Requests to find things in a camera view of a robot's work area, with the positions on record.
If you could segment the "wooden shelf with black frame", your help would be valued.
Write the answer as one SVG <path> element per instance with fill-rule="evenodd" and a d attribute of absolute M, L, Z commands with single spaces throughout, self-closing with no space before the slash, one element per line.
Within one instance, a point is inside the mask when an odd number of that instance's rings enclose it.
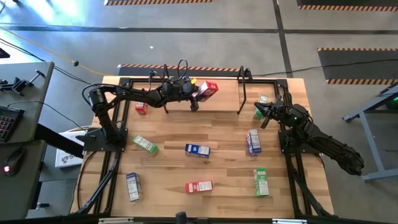
<path fill-rule="evenodd" d="M 187 72 L 186 67 L 177 66 L 168 67 L 171 76 L 178 76 L 177 72 L 183 74 Z M 242 103 L 240 102 L 241 90 L 239 85 L 249 83 L 252 81 L 252 74 L 249 68 L 241 67 L 237 77 L 190 77 L 196 78 L 197 82 L 210 81 L 218 85 L 219 90 L 211 96 L 208 100 L 198 103 L 200 112 L 237 112 L 240 110 Z"/>

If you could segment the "black desk clamp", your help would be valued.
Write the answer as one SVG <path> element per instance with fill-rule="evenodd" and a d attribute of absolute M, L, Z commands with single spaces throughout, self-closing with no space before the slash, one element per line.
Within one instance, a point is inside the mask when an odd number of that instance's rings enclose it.
<path fill-rule="evenodd" d="M 26 87 L 33 87 L 34 84 L 33 82 L 38 78 L 38 77 L 43 77 L 45 78 L 44 73 L 42 73 L 39 70 L 36 70 L 36 75 L 31 79 L 31 80 L 21 80 L 17 77 L 14 79 L 14 83 L 8 83 L 6 80 L 0 80 L 0 91 L 13 91 L 17 93 L 18 95 L 24 96 L 23 94 L 23 89 Z"/>

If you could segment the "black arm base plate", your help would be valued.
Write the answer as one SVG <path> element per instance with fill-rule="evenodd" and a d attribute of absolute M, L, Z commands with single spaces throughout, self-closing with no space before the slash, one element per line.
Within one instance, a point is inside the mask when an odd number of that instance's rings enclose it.
<path fill-rule="evenodd" d="M 84 143 L 85 151 L 122 152 L 126 147 L 128 129 L 122 128 L 116 133 L 119 134 L 117 141 L 111 140 L 104 128 L 91 128 L 86 134 L 76 138 Z"/>
<path fill-rule="evenodd" d="M 322 152 L 300 139 L 292 130 L 282 129 L 278 132 L 280 150 L 284 154 L 309 153 L 321 154 Z"/>

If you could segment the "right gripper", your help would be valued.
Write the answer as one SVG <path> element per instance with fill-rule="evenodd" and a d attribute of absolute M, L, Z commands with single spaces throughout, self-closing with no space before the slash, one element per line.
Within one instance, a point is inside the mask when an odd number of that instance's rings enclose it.
<path fill-rule="evenodd" d="M 288 123 L 288 110 L 290 106 L 282 105 L 275 106 L 277 101 L 281 100 L 281 96 L 277 95 L 275 102 L 260 103 L 255 102 L 256 107 L 255 118 L 260 120 L 263 119 L 261 128 L 266 128 L 269 123 L 269 118 L 276 120 L 281 123 Z"/>

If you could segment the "green Apple Jacks cereal box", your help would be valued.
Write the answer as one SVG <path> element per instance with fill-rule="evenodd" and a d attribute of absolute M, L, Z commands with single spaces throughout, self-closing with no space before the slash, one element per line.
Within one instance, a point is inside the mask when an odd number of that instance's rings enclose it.
<path fill-rule="evenodd" d="M 267 95 L 260 95 L 259 100 L 257 102 L 258 103 L 267 103 L 268 102 L 268 96 Z M 256 120 L 261 120 L 263 118 L 262 113 L 260 112 L 260 110 L 257 107 L 255 107 L 253 118 L 256 119 Z"/>
<path fill-rule="evenodd" d="M 265 168 L 254 169 L 254 186 L 257 197 L 265 197 L 269 195 L 267 172 Z"/>
<path fill-rule="evenodd" d="M 140 135 L 135 135 L 133 138 L 133 143 L 138 145 L 140 148 L 146 150 L 152 156 L 156 156 L 159 152 L 159 148 L 154 143 L 150 142 L 149 140 L 143 138 Z"/>

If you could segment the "blue Frosted Flakes cereal box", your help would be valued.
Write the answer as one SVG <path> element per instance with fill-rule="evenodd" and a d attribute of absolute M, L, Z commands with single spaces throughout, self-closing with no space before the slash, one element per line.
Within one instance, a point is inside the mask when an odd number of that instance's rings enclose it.
<path fill-rule="evenodd" d="M 126 175 L 129 201 L 135 202 L 142 198 L 142 187 L 139 174 L 133 172 Z"/>
<path fill-rule="evenodd" d="M 210 156 L 210 147 L 199 146 L 196 144 L 186 144 L 185 145 L 185 153 L 188 156 L 202 157 L 202 158 L 208 159 Z"/>
<path fill-rule="evenodd" d="M 250 156 L 256 156 L 262 152 L 259 133 L 256 129 L 249 129 L 246 136 L 248 142 L 248 152 Z"/>

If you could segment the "black desk support beam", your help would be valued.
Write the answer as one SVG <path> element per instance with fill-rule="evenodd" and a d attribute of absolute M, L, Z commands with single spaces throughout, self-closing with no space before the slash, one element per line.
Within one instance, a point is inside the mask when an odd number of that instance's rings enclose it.
<path fill-rule="evenodd" d="M 47 144 L 61 149 L 75 157 L 83 158 L 83 146 L 38 124 L 34 134 L 34 140 L 43 140 Z"/>

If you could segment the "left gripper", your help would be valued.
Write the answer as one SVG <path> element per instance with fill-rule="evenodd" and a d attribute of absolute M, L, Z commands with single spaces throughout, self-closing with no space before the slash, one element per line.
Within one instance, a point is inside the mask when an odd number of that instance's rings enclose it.
<path fill-rule="evenodd" d="M 174 98 L 183 98 L 188 97 L 182 94 L 182 87 L 185 82 L 174 82 L 172 85 L 172 96 Z M 195 82 L 195 88 L 199 88 L 203 83 L 202 82 Z M 198 103 L 205 98 L 203 95 L 198 95 L 197 93 L 193 93 L 190 97 L 190 109 L 192 112 L 196 112 L 199 109 Z"/>

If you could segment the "silver metal bracket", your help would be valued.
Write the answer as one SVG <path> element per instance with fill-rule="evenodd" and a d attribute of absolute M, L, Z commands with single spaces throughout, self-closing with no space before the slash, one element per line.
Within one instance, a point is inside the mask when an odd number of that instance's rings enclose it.
<path fill-rule="evenodd" d="M 272 224 L 308 224 L 306 220 L 273 218 Z"/>
<path fill-rule="evenodd" d="M 98 224 L 132 224 L 134 219 L 132 217 L 109 217 L 100 218 Z"/>

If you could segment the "black keyboard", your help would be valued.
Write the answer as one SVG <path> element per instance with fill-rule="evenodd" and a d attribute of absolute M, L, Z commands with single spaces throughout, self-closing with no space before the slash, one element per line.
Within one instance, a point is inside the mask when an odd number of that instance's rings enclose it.
<path fill-rule="evenodd" d="M 24 110 L 0 106 L 0 142 L 8 142 L 14 134 Z"/>

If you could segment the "blue-grey metal table frame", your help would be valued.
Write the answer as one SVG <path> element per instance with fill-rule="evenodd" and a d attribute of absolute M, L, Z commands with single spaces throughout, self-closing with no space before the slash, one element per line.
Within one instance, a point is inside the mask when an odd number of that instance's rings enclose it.
<path fill-rule="evenodd" d="M 383 109 L 388 103 L 398 104 L 398 82 L 381 91 L 373 100 L 351 114 L 342 117 L 346 123 L 358 118 L 361 120 L 377 171 L 362 176 L 367 182 L 398 176 L 398 168 L 386 169 L 380 151 L 398 152 L 398 109 Z"/>

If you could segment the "black computer mouse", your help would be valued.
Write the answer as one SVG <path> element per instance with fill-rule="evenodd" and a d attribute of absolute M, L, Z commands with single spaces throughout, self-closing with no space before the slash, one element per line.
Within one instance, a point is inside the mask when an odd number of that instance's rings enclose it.
<path fill-rule="evenodd" d="M 20 146 L 15 148 L 5 159 L 3 173 L 6 177 L 14 177 L 21 169 L 26 150 Z"/>

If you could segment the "hazard-striped black floor mat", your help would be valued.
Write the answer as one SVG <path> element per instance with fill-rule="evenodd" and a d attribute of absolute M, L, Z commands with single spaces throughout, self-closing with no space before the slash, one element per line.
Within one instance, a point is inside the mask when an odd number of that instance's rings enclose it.
<path fill-rule="evenodd" d="M 398 0 L 296 0 L 302 10 L 398 12 Z"/>
<path fill-rule="evenodd" d="M 398 82 L 398 49 L 318 48 L 329 85 L 391 85 Z"/>
<path fill-rule="evenodd" d="M 120 64 L 117 67 L 117 76 L 148 76 L 150 71 L 163 75 L 164 65 L 147 64 Z M 186 75 L 189 77 L 237 77 L 241 67 L 222 68 L 222 67 L 194 67 L 189 66 Z"/>

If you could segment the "white printed cardboard box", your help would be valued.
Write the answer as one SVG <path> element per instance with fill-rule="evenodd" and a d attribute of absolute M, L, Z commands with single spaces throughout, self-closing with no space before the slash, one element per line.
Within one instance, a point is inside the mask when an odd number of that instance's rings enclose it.
<path fill-rule="evenodd" d="M 61 136 L 66 137 L 69 140 L 72 140 L 79 145 L 83 146 L 84 142 L 78 140 L 76 137 L 84 135 L 84 131 L 67 131 L 60 133 Z M 55 167 L 56 168 L 64 168 L 64 167 L 71 167 L 81 165 L 83 159 L 76 157 L 72 154 L 69 154 L 61 149 L 57 149 L 56 157 L 55 157 Z"/>

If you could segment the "grey desk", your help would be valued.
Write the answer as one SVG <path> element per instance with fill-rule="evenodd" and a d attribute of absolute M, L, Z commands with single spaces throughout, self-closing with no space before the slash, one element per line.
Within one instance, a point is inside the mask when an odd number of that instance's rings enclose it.
<path fill-rule="evenodd" d="M 8 177 L 6 159 L 16 149 L 24 151 L 16 175 Z M 46 149 L 44 141 L 0 144 L 0 221 L 24 219 L 31 209 Z"/>
<path fill-rule="evenodd" d="M 33 140 L 54 66 L 50 61 L 0 64 L 0 80 L 11 84 L 15 78 L 19 78 L 33 84 L 25 87 L 20 94 L 12 90 L 0 90 L 0 106 L 24 112 L 8 143 Z"/>

